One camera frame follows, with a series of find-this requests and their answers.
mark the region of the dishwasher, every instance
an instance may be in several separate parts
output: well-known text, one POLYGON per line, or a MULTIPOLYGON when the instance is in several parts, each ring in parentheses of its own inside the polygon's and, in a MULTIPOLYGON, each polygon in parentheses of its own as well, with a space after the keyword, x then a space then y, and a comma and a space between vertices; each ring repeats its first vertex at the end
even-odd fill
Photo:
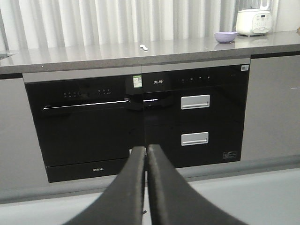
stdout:
MULTIPOLYGON (((28 81, 24 76, 49 182, 118 174, 130 149, 144 145, 140 75, 77 71, 88 72, 98 77, 28 81)), ((50 72, 47 79, 67 73, 76 72, 50 72)))

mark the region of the rice cooker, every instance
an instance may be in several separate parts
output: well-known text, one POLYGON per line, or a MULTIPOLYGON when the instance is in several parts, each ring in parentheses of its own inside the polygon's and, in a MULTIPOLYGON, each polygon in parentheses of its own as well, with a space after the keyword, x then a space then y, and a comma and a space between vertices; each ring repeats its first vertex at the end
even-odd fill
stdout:
POLYGON ((238 12, 236 31, 239 34, 254 36, 268 33, 272 27, 271 11, 245 9, 238 12))

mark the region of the gray cabinet door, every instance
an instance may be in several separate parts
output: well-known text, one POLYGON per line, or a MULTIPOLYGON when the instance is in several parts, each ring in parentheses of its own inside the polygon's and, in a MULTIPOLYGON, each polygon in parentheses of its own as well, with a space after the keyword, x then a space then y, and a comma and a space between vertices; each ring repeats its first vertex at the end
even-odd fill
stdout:
POLYGON ((48 182, 22 78, 0 80, 0 191, 48 182))
POLYGON ((251 60, 241 160, 300 154, 300 55, 251 60))

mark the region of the dishwasher handle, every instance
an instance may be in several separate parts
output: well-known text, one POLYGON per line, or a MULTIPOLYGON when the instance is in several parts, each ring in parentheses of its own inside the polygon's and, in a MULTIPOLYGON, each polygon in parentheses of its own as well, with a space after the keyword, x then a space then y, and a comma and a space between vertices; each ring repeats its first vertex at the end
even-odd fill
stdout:
POLYGON ((127 108, 131 104, 129 98, 125 98, 121 101, 111 101, 111 102, 97 102, 88 103, 80 105, 62 105, 62 106, 51 106, 46 105, 42 109, 42 114, 44 115, 58 115, 64 113, 75 113, 93 110, 105 110, 105 109, 117 109, 117 108, 127 108))

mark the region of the barcode label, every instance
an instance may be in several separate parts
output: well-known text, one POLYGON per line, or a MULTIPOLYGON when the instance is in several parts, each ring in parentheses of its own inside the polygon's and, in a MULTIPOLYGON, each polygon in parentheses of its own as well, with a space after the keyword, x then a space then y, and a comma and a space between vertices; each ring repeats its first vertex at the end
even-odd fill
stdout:
POLYGON ((142 75, 133 76, 133 87, 141 88, 142 87, 142 75))
POLYGON ((241 71, 248 71, 249 65, 242 65, 241 71))

